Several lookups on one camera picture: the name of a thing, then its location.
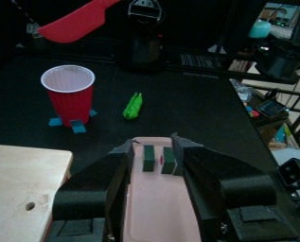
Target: hole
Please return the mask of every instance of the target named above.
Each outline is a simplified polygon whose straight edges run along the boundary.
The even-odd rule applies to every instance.
[[[31,211],[35,208],[35,203],[30,202],[26,204],[26,211]]]

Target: black table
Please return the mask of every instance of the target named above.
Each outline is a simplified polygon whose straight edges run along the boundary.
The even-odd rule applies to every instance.
[[[62,64],[82,65],[97,76],[93,108],[98,114],[86,124],[86,133],[49,126],[55,113],[39,77]],[[122,112],[136,92],[142,93],[145,104],[140,117],[128,121]],[[141,75],[110,63],[25,56],[15,56],[0,67],[0,145],[71,150],[73,174],[128,138],[170,136],[174,132],[244,160],[271,176],[279,206],[300,233],[300,215],[280,182],[275,159],[227,79],[168,71]]]

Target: wooden board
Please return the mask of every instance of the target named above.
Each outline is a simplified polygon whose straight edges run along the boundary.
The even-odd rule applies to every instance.
[[[42,241],[73,153],[0,146],[0,241]]]

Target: green object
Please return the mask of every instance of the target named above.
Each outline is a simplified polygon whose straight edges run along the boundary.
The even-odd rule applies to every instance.
[[[145,145],[144,151],[144,171],[154,170],[154,146]]]
[[[124,111],[125,119],[134,119],[138,117],[138,112],[142,108],[142,104],[144,104],[142,94],[136,93]]]
[[[173,148],[164,147],[164,167],[161,174],[173,174],[176,168],[176,161],[173,156]]]

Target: red object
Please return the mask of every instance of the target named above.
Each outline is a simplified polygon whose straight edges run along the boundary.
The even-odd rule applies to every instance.
[[[54,67],[42,75],[42,85],[66,127],[73,127],[70,121],[89,121],[94,78],[93,72],[77,65]]]
[[[57,43],[71,43],[105,23],[105,10],[119,0],[93,0],[70,14],[38,29]]]
[[[71,94],[57,93],[50,90],[47,92],[63,126],[73,127],[70,121],[74,120],[81,120],[85,124],[89,121],[91,110],[93,86]]]

